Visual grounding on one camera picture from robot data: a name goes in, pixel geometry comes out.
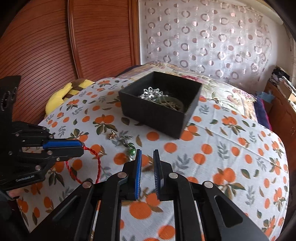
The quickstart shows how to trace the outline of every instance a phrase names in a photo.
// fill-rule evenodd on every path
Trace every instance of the bed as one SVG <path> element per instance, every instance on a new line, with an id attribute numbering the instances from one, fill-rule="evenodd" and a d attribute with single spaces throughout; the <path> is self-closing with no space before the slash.
<path id="1" fill-rule="evenodd" d="M 199 106 L 179 140 L 121 112 L 118 91 L 151 71 L 176 74 L 204 85 Z M 217 87 L 220 84 L 193 71 L 153 62 L 117 78 L 97 81 L 53 111 L 40 125 L 49 128 L 55 138 L 76 138 L 96 150 L 101 157 L 100 181 L 121 171 L 127 160 L 120 138 L 133 137 L 130 141 L 143 152 L 141 195 L 138 201 L 123 203 L 122 240 L 175 239 L 173 204 L 160 203 L 155 195 L 151 158 L 154 149 L 159 150 L 161 160 L 171 163 L 174 171 L 188 180 L 217 184 L 270 240 L 275 240 L 283 225 L 289 195 L 284 147 L 276 134 L 249 118 L 254 117 L 246 103 L 252 106 L 252 96 L 225 83 L 223 89 Z M 100 125 L 106 128 L 98 131 Z M 112 141 L 108 139 L 111 129 L 118 135 Z M 95 181 L 97 174 L 96 158 L 89 152 L 67 165 L 56 163 L 44 182 L 27 187 L 18 199 L 28 229 L 32 231 L 62 202 L 79 185 L 78 180 Z"/>

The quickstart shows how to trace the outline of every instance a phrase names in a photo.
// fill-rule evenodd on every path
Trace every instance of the blue cloth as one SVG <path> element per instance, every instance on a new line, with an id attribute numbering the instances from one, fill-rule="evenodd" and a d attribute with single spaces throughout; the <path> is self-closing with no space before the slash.
<path id="1" fill-rule="evenodd" d="M 271 130 L 268 116 L 264 108 L 263 100 L 258 96 L 256 96 L 255 98 L 257 99 L 257 101 L 254 102 L 254 108 L 255 108 L 258 123 L 268 128 L 269 130 Z"/>

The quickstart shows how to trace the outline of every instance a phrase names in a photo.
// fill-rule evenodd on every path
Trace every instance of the red cord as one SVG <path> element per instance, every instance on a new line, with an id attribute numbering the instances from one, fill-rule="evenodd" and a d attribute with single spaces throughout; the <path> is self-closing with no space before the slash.
<path id="1" fill-rule="evenodd" d="M 97 159 L 98 159 L 98 175 L 97 175 L 97 177 L 96 177 L 96 183 L 98 183 L 99 180 L 100 180 L 100 176 L 101 176 L 101 160 L 100 160 L 100 157 L 99 157 L 98 153 L 97 153 L 95 150 L 91 149 L 91 148 L 88 148 L 88 147 L 86 147 L 86 146 L 83 146 L 83 149 L 84 149 L 84 150 L 87 150 L 87 151 L 90 151 L 90 152 L 93 153 L 93 154 L 97 157 Z M 67 167 L 67 169 L 68 169 L 68 171 L 69 171 L 69 173 L 70 173 L 70 176 L 75 177 L 75 180 L 76 180 L 77 182 L 79 182 L 80 184 L 82 184 L 83 182 L 82 182 L 81 180 L 79 180 L 79 179 L 77 178 L 77 176 L 75 176 L 75 175 L 72 173 L 72 171 L 71 171 L 71 169 L 70 169 L 70 167 L 69 167 L 68 161 L 66 161 L 66 167 Z"/>

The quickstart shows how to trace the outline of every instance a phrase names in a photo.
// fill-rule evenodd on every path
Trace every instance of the wooden furniture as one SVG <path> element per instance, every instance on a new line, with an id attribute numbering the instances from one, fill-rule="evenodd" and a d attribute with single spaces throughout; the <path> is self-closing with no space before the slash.
<path id="1" fill-rule="evenodd" d="M 16 1 L 24 7 L 0 29 L 0 79 L 22 76 L 14 121 L 39 123 L 49 97 L 66 83 L 114 77 L 139 64 L 137 0 Z"/>
<path id="2" fill-rule="evenodd" d="M 296 110 L 276 86 L 267 82 L 265 92 L 275 96 L 268 114 L 272 131 L 282 140 L 287 154 L 289 171 L 296 170 Z"/>

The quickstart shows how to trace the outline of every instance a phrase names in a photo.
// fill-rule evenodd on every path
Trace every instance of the curtain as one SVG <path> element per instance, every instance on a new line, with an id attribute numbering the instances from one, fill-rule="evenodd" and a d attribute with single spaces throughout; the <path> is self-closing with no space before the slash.
<path id="1" fill-rule="evenodd" d="M 217 0 L 141 1 L 141 54 L 256 89 L 271 50 L 268 26 L 250 7 Z"/>

